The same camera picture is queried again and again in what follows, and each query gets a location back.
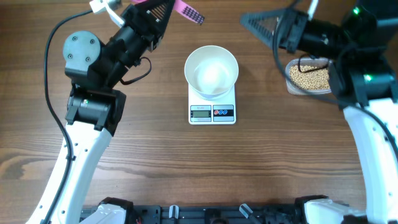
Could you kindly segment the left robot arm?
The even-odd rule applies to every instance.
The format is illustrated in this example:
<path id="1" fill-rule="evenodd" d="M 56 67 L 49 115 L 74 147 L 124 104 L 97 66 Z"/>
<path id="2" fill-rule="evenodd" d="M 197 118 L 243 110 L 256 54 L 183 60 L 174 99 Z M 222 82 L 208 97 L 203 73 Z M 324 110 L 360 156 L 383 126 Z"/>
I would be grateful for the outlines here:
<path id="1" fill-rule="evenodd" d="M 72 89 L 57 161 L 30 223 L 78 223 L 96 166 L 121 120 L 126 96 L 115 89 L 130 68 L 164 37 L 175 1 L 139 1 L 116 14 L 120 1 L 92 1 L 93 14 L 107 12 L 118 25 L 107 43 L 94 33 L 74 32 L 64 42 L 65 74 Z"/>

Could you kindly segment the pink measuring scoop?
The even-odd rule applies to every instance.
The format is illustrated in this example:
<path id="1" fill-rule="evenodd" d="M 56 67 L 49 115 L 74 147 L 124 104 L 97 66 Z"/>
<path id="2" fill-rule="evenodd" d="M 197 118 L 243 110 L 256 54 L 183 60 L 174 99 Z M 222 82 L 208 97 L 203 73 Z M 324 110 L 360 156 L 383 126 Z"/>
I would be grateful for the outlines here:
<path id="1" fill-rule="evenodd" d="M 145 0 L 132 0 L 132 6 L 136 7 L 134 5 L 135 2 L 140 2 L 140 1 L 145 1 Z M 173 8 L 173 11 L 178 12 L 180 15 L 182 15 L 183 17 L 187 18 L 188 20 L 202 25 L 205 17 L 203 15 L 201 15 L 197 10 L 195 10 L 194 8 L 192 8 L 190 5 L 188 5 L 186 2 L 184 2 L 183 0 L 176 0 L 175 1 L 175 5 Z"/>

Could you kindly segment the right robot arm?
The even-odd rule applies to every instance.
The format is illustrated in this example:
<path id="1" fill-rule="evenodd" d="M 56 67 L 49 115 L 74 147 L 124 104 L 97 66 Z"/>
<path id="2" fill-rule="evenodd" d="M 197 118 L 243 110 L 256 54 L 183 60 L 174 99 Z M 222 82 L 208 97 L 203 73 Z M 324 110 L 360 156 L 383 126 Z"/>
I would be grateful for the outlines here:
<path id="1" fill-rule="evenodd" d="M 366 188 L 363 212 L 325 196 L 298 198 L 302 223 L 397 222 L 397 77 L 384 57 L 397 32 L 396 1 L 358 1 L 340 25 L 316 20 L 294 4 L 246 13 L 241 24 L 272 49 L 328 59 L 329 103 L 339 106 L 353 134 Z"/>

